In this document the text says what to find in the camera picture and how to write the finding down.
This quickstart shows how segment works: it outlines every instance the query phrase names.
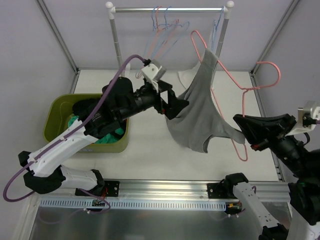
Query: olive green basket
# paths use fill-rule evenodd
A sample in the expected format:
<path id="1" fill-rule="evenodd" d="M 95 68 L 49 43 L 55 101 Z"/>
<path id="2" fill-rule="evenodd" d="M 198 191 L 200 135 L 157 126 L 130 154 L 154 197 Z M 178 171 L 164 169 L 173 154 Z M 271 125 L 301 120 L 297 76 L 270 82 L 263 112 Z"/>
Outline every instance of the olive green basket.
<path id="1" fill-rule="evenodd" d="M 44 139 L 51 142 L 68 128 L 68 121 L 74 116 L 72 107 L 86 99 L 99 99 L 101 94 L 66 94 L 58 97 L 52 103 L 43 130 Z M 79 151 L 79 153 L 121 153 L 128 145 L 129 119 L 126 121 L 126 129 L 123 137 L 115 143 L 90 144 Z"/>

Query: gray wall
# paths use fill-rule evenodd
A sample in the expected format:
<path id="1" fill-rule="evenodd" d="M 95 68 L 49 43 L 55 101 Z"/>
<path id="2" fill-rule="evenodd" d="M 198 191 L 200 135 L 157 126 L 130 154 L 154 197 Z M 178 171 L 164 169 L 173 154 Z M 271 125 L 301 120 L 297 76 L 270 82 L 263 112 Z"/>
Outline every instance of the gray wall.
<path id="1" fill-rule="evenodd" d="M 221 7 L 228 0 L 113 0 L 116 7 Z M 80 68 L 118 67 L 105 3 L 107 0 L 45 0 L 75 62 Z M 291 0 L 234 0 L 221 59 L 229 70 L 250 70 Z M 197 55 L 190 32 L 200 31 L 209 39 L 213 19 L 219 13 L 168 13 L 171 22 L 190 21 L 189 31 L 164 58 L 169 69 L 193 67 Z M 115 22 L 123 58 L 143 54 L 152 31 L 150 13 L 118 13 Z M 133 61 L 133 67 L 139 62 Z"/>
<path id="2" fill-rule="evenodd" d="M 265 59 L 276 63 L 282 72 L 277 86 L 260 91 L 268 116 L 288 113 L 297 117 L 298 108 L 306 101 L 320 102 L 319 8 L 319 0 L 301 1 Z M 273 82 L 276 77 L 271 66 L 262 66 L 257 73 L 261 85 Z M 310 137 L 307 148 L 318 149 L 320 127 Z"/>
<path id="3" fill-rule="evenodd" d="M 52 101 L 70 90 L 73 71 L 34 0 L 0 1 L 0 189 L 21 168 L 18 153 L 45 143 Z M 28 193 L 22 178 L 9 189 Z M 12 238 L 25 202 L 0 198 L 0 239 Z"/>

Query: garment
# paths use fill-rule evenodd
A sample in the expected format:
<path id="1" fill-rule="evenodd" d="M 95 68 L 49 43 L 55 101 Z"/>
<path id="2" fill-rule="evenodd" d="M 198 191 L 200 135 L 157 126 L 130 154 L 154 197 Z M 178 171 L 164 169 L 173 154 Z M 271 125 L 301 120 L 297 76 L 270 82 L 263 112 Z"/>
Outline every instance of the garment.
<path id="1" fill-rule="evenodd" d="M 217 111 L 210 92 L 218 58 L 206 49 L 202 63 L 189 88 L 178 98 L 189 101 L 176 118 L 166 120 L 172 138 L 180 145 L 200 153 L 208 153 L 211 138 L 229 138 L 245 143 L 242 132 L 231 127 Z"/>
<path id="2" fill-rule="evenodd" d="M 73 116 L 69 121 L 68 121 L 68 128 L 74 123 L 75 120 L 77 120 L 79 116 Z M 125 131 L 120 127 L 117 130 L 114 131 L 117 135 L 122 136 L 125 134 Z M 95 144 L 113 144 L 119 141 L 119 138 L 113 136 L 112 134 L 107 134 L 103 138 L 99 139 L 98 141 L 95 142 Z"/>

